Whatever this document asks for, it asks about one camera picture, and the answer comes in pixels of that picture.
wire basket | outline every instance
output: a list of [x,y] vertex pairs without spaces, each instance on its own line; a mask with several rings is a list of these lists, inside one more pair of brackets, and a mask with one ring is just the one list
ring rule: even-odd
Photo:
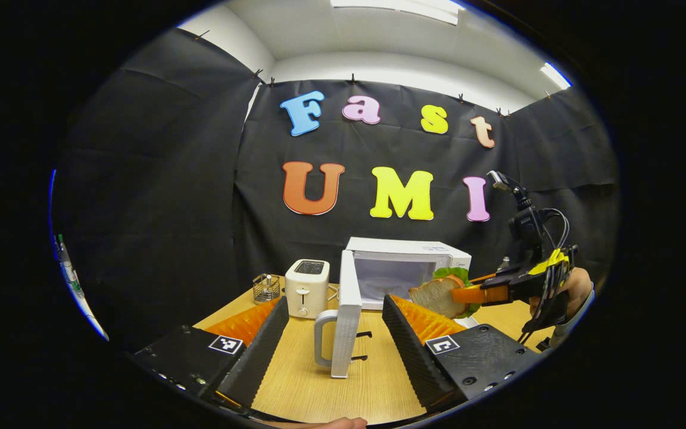
[[253,302],[263,304],[280,297],[280,278],[277,275],[261,274],[253,279]]

orange letter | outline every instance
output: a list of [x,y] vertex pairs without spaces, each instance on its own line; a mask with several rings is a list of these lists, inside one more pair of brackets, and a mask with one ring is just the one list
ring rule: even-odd
[[285,188],[282,198],[288,209],[300,215],[322,215],[335,207],[338,201],[338,178],[345,171],[340,164],[322,164],[319,168],[325,174],[325,190],[318,201],[305,199],[305,177],[314,167],[310,163],[284,163]]
[[478,141],[481,142],[484,147],[494,147],[494,141],[488,138],[488,131],[491,130],[491,125],[485,122],[484,117],[474,117],[470,120],[470,124],[476,126],[476,135],[478,136]]

yellow letter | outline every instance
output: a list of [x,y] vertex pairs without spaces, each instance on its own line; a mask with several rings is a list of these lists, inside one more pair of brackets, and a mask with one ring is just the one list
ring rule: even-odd
[[424,105],[422,106],[422,117],[420,124],[422,129],[428,133],[443,134],[449,131],[449,123],[444,120],[446,110],[441,106]]
[[433,174],[427,171],[415,171],[404,186],[398,174],[390,167],[376,167],[372,174],[378,179],[378,196],[375,206],[370,210],[372,217],[391,217],[393,211],[388,207],[388,200],[398,217],[403,217],[406,207],[411,202],[410,219],[431,220],[431,182]]

hand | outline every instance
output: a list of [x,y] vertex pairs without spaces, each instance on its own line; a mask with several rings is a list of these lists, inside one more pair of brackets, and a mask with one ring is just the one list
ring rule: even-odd
[[[591,293],[591,280],[589,279],[588,272],[579,267],[572,269],[571,274],[566,282],[563,283],[563,287],[560,288],[558,293],[560,294],[563,291],[568,291],[569,295],[568,307],[566,309],[566,320],[569,321],[579,312],[584,301],[589,297],[589,293]],[[533,296],[528,300],[528,304],[531,305],[531,317],[536,312],[536,306],[539,305],[539,301],[541,301],[539,296]]]
[[367,421],[364,418],[338,418],[329,423],[283,423],[280,421],[262,421],[269,426],[280,427],[281,429],[364,429]]

toaster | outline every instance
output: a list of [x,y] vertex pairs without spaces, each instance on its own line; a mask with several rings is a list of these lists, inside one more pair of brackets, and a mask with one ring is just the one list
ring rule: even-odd
[[322,260],[297,260],[285,274],[288,313],[297,318],[316,319],[327,309],[330,263]]

